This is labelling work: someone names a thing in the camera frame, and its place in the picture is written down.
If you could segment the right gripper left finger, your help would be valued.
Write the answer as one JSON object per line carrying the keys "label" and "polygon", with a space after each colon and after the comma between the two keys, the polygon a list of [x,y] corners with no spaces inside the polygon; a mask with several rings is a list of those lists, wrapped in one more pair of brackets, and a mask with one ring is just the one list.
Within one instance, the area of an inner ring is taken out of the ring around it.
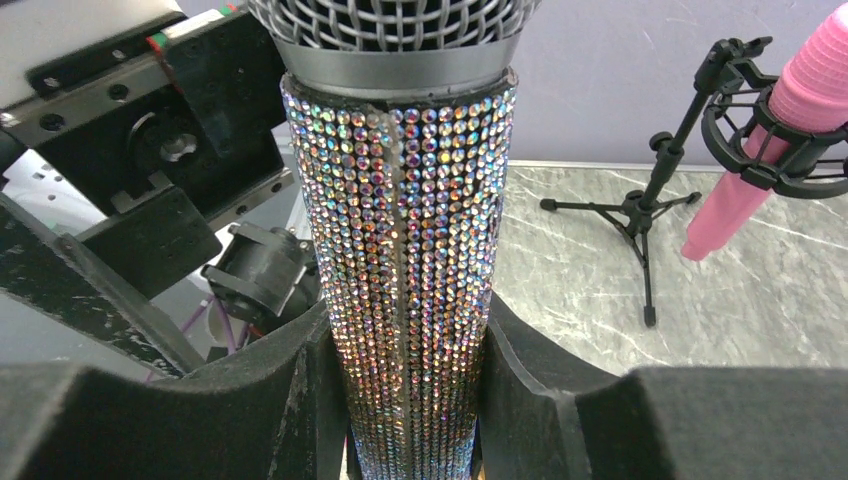
{"label": "right gripper left finger", "polygon": [[347,430],[324,303],[180,379],[1,370],[5,479],[336,479]]}

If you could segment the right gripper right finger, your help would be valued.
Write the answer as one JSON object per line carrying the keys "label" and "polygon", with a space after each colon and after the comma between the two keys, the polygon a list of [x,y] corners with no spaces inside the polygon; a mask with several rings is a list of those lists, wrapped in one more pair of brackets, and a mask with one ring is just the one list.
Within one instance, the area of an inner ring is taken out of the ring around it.
{"label": "right gripper right finger", "polygon": [[616,376],[494,298],[479,433],[490,479],[843,479],[840,369],[642,366]]}

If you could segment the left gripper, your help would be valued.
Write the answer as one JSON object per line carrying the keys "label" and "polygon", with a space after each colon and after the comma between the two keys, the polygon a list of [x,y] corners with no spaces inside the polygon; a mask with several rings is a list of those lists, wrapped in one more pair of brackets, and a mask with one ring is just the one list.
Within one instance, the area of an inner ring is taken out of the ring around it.
{"label": "left gripper", "polygon": [[1,129],[105,219],[85,247],[3,195],[1,292],[162,376],[203,366],[146,297],[216,256],[219,230],[290,185],[273,135],[284,70],[245,9],[163,14],[30,68],[33,93],[2,109]]}

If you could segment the rhinestone silver microphone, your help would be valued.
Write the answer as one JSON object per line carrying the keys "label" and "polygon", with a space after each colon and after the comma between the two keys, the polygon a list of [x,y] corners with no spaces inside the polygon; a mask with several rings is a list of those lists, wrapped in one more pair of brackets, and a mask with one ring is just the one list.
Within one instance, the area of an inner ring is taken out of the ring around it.
{"label": "rhinestone silver microphone", "polygon": [[518,79],[535,1],[252,1],[366,479],[472,475]]}

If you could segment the pink microphone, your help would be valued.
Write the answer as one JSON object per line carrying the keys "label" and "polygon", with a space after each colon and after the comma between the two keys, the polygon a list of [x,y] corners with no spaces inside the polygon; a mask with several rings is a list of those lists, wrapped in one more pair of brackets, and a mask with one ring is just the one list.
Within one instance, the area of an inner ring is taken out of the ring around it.
{"label": "pink microphone", "polygon": [[687,228],[681,253],[701,261],[723,248],[771,194],[824,199],[822,154],[847,139],[847,7],[836,8],[778,76],[754,62],[770,38],[722,39],[695,74],[706,104],[695,110],[711,155],[725,172]]}

